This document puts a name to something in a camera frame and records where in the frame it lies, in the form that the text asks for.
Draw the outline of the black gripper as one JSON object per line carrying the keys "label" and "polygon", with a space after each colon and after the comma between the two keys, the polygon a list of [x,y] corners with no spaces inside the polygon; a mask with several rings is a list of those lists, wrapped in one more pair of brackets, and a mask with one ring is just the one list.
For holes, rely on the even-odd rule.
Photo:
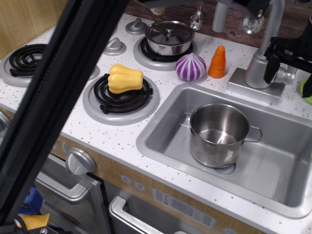
{"label": "black gripper", "polygon": [[[312,19],[309,18],[302,35],[295,39],[272,37],[270,46],[264,56],[268,61],[264,80],[270,84],[280,64],[295,67],[299,70],[312,72]],[[312,75],[302,82],[302,97],[312,96]]]}

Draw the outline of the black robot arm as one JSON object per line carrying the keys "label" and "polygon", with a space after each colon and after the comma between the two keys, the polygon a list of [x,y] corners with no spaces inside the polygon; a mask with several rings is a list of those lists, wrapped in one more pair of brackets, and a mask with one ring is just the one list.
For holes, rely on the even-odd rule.
{"label": "black robot arm", "polygon": [[[117,20],[124,20],[124,5],[97,0],[74,0],[66,5],[0,148],[1,222],[12,222],[25,191],[57,137],[62,136],[91,150],[100,177],[143,199],[147,193],[123,182],[121,175],[267,233],[310,233],[312,123],[290,114],[294,104],[280,112],[193,83],[180,83],[159,85],[164,97],[161,106],[139,124],[110,127],[86,115],[82,95],[87,79],[100,61],[108,32]],[[239,163],[234,171],[242,175],[244,187],[154,151],[169,141],[165,133],[178,128],[179,110],[214,99],[250,109],[252,123],[259,122],[264,128],[264,142],[247,147],[247,162]]]}

